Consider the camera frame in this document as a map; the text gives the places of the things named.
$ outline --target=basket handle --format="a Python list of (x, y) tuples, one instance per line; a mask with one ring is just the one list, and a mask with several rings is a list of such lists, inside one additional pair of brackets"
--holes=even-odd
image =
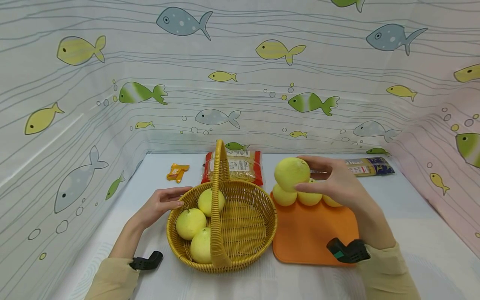
[(212, 214), (210, 216), (210, 255), (214, 268), (230, 267), (232, 261), (223, 246), (220, 212), (218, 210), (218, 191), (220, 180), (230, 180), (227, 153), (222, 140), (217, 140), (213, 167)]

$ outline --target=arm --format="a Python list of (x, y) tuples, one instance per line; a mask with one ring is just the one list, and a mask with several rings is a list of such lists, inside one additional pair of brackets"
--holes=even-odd
[(357, 264), (368, 300), (420, 300), (400, 247), (378, 204), (343, 160), (300, 156), (320, 179), (297, 185), (299, 192), (321, 193), (350, 208), (357, 219), (360, 238), (371, 258)]
[(125, 224), (112, 251), (102, 261), (85, 300), (128, 300), (137, 286), (140, 271), (129, 263), (145, 229), (165, 212), (183, 205), (178, 201), (191, 187), (156, 190), (140, 210)]

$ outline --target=left hand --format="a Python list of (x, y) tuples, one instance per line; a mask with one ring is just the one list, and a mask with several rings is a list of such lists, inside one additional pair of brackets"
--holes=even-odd
[(156, 190), (132, 219), (137, 221), (143, 229), (149, 228), (167, 211), (181, 207), (183, 201), (179, 201), (180, 197), (191, 188), (186, 186)]

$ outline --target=hand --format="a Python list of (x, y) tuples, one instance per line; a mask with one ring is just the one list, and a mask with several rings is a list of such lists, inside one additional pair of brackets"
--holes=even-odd
[(186, 186), (156, 190), (142, 208), (133, 215), (132, 220), (138, 222), (143, 229), (149, 228), (167, 211), (181, 207), (183, 201), (178, 200), (191, 188), (191, 186)]
[(312, 173), (313, 179), (324, 181), (299, 183), (296, 186), (297, 191), (325, 194), (350, 209), (375, 203), (357, 177), (348, 169), (344, 160), (322, 156), (299, 156), (299, 158), (306, 161), (310, 169), (323, 172)]

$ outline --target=yellow fish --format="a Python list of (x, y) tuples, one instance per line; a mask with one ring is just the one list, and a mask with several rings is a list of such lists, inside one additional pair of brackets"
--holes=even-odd
[(399, 97), (410, 97), (412, 99), (412, 102), (413, 98), (415, 98), (415, 96), (417, 95), (417, 93), (412, 92), (408, 87), (403, 85), (391, 86), (387, 88), (387, 92)]
[(264, 60), (278, 60), (285, 57), (287, 64), (293, 64), (293, 56), (302, 53), (307, 46), (300, 45), (293, 47), (290, 51), (276, 39), (269, 39), (258, 45), (257, 54)]
[(59, 108), (57, 102), (50, 108), (42, 108), (34, 111), (30, 117), (28, 117), (27, 124), (25, 125), (25, 134), (34, 134), (45, 130), (53, 122), (55, 113), (64, 113), (64, 111)]
[(64, 37), (59, 43), (57, 58), (69, 65), (78, 66), (89, 61), (93, 55), (105, 63), (102, 49), (105, 48), (107, 38), (100, 36), (95, 46), (78, 36)]
[(480, 63), (478, 65), (473, 65), (458, 70), (457, 72), (453, 73), (453, 76), (455, 76), (455, 79), (460, 82), (480, 79)]
[(293, 137), (299, 137), (301, 135), (303, 135), (304, 137), (307, 137), (306, 132), (301, 132), (301, 131), (298, 131), (298, 130), (290, 133), (290, 136), (293, 136)]
[(139, 128), (145, 128), (145, 127), (148, 127), (148, 126), (152, 126), (152, 127), (155, 127), (155, 125), (153, 124), (153, 121), (150, 121), (150, 122), (138, 122), (135, 124), (135, 128), (136, 129), (139, 129)]
[(444, 181), (442, 180), (442, 177), (440, 175), (438, 175), (437, 173), (430, 173), (430, 180), (433, 182), (434, 185), (443, 189), (444, 196), (445, 196), (445, 194), (447, 193), (447, 191), (450, 188), (447, 187), (447, 186), (444, 186)]
[(238, 82), (237, 74), (230, 74), (223, 71), (213, 72), (208, 76), (208, 78), (210, 78), (211, 80), (220, 81), (220, 82), (228, 81), (230, 79), (233, 79), (233, 81)]

